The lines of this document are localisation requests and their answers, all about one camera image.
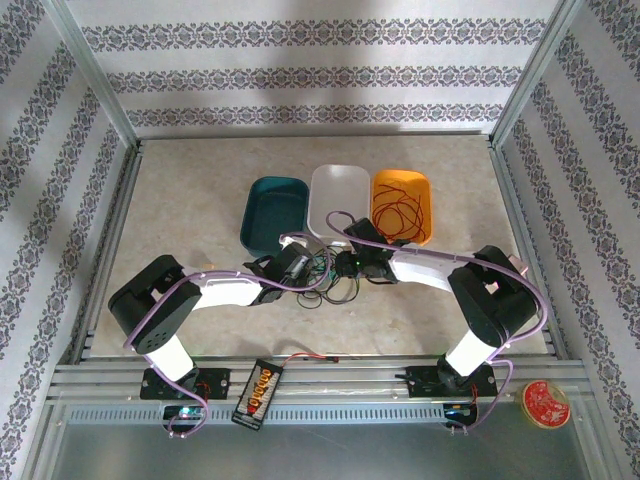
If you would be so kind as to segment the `aluminium frame cross rail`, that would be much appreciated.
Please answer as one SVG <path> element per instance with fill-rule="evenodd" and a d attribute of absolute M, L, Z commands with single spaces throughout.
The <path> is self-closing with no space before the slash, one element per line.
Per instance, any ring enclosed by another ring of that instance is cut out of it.
<path fill-rule="evenodd" d="M 284 367 L 276 401 L 294 404 L 318 401 L 347 404 L 409 399 L 398 376 L 408 366 L 433 365 L 433 357 L 343 357 L 337 363 L 292 360 Z M 517 355 L 505 395 L 511 398 L 533 380 L 549 380 L 567 395 L 590 395 L 593 387 L 580 360 L 551 356 Z M 46 400 L 106 403 L 140 399 L 144 370 L 148 364 L 132 357 L 90 359 L 78 365 L 54 369 Z"/>

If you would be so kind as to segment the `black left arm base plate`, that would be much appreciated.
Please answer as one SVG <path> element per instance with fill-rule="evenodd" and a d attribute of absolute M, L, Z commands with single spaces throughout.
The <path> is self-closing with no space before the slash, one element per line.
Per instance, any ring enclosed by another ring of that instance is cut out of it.
<path fill-rule="evenodd" d="M 204 400 L 225 400 L 230 384 L 229 369 L 195 367 L 177 384 Z M 189 396 L 169 386 L 152 368 L 144 371 L 140 398 L 143 400 L 186 400 Z"/>

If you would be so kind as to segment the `aluminium frame side rail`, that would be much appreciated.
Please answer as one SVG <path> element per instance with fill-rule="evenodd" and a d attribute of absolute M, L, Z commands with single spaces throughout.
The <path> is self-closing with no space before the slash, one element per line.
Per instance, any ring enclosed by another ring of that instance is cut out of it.
<path fill-rule="evenodd" d="M 91 350 L 91 340 L 99 321 L 143 150 L 144 142 L 138 141 L 125 154 L 96 249 L 92 276 L 78 310 L 71 341 L 62 360 L 63 364 L 76 365 L 83 361 L 88 356 L 87 351 Z"/>
<path fill-rule="evenodd" d="M 561 328 L 555 317 L 553 302 L 549 296 L 547 283 L 535 252 L 534 242 L 528 230 L 526 215 L 518 200 L 516 188 L 509 174 L 509 169 L 502 152 L 499 148 L 495 147 L 491 141 L 488 141 L 488 151 L 518 251 L 521 254 L 522 260 L 529 265 L 527 278 L 538 288 L 548 305 L 548 318 L 545 326 L 541 327 L 541 330 L 548 332 L 556 358 L 558 360 L 569 360 L 571 355 L 566 349 Z"/>

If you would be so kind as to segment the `white plastic bin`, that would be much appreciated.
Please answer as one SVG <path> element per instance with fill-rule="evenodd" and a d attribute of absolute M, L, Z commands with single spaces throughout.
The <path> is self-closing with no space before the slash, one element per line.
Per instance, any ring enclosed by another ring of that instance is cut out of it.
<path fill-rule="evenodd" d="M 325 164 L 316 168 L 311 177 L 307 227 L 325 244 L 345 246 L 348 241 L 326 223 L 334 210 L 351 214 L 356 220 L 370 212 L 371 178 L 362 167 Z"/>

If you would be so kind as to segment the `black board with red print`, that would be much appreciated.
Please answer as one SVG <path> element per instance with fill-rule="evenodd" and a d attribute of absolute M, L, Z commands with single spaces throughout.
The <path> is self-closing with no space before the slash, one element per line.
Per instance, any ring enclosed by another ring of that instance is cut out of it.
<path fill-rule="evenodd" d="M 282 374 L 282 366 L 258 359 L 232 413 L 231 421 L 253 431 L 259 431 Z"/>

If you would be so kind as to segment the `aluminium frame post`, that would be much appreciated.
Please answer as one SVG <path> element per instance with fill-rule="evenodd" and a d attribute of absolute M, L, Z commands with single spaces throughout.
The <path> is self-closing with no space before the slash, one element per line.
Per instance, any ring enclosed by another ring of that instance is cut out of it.
<path fill-rule="evenodd" d="M 493 150 L 497 150 L 504 143 L 535 86 L 548 68 L 559 43 L 585 4 L 586 0 L 558 0 L 515 89 L 489 135 L 489 145 Z"/>
<path fill-rule="evenodd" d="M 137 146 L 138 136 L 65 0 L 40 1 L 120 139 L 127 146 Z"/>

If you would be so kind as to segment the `grey metal panel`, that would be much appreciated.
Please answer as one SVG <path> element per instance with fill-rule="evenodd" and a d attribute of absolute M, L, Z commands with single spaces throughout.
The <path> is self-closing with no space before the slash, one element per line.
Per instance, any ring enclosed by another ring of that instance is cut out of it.
<path fill-rule="evenodd" d="M 157 427 L 73 425 L 53 480 L 590 480 L 574 435 L 429 425 Z"/>

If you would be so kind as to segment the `teal plastic bin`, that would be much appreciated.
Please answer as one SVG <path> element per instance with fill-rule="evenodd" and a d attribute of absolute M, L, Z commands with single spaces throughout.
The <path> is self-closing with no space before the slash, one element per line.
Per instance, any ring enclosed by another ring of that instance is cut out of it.
<path fill-rule="evenodd" d="M 282 234 L 306 227 L 307 184 L 297 178 L 266 176 L 249 190 L 240 230 L 240 242 L 253 257 L 275 255 Z"/>

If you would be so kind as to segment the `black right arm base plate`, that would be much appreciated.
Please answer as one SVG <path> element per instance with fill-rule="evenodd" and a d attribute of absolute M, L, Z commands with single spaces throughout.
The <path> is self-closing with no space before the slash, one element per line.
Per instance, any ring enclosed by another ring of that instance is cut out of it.
<path fill-rule="evenodd" d="M 487 364 L 466 377 L 442 371 L 438 366 L 409 366 L 404 380 L 410 398 L 471 397 L 473 388 L 480 397 L 495 397 L 498 393 L 494 370 Z"/>

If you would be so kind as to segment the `orange plastic bin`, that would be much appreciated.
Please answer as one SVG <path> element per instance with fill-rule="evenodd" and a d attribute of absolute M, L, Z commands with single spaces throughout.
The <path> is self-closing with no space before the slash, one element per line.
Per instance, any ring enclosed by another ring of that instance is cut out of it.
<path fill-rule="evenodd" d="M 372 181 L 371 221 L 389 242 L 428 243 L 433 231 L 429 179 L 412 170 L 377 172 Z"/>

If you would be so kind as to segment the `red black power lead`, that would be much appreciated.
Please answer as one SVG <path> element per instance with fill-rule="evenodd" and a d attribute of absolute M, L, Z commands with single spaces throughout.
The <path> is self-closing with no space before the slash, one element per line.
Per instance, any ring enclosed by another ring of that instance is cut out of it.
<path fill-rule="evenodd" d="M 326 361 L 326 362 L 331 362 L 331 363 L 338 363 L 339 362 L 339 358 L 337 356 L 327 356 L 327 355 L 320 355 L 320 354 L 309 353 L 309 352 L 297 352 L 297 353 L 291 354 L 288 357 L 286 357 L 279 365 L 276 365 L 275 367 L 272 367 L 271 370 L 272 371 L 276 371 L 276 370 L 282 371 L 287 363 L 289 363 L 292 360 L 297 360 L 297 359 L 319 360 L 319 361 Z"/>

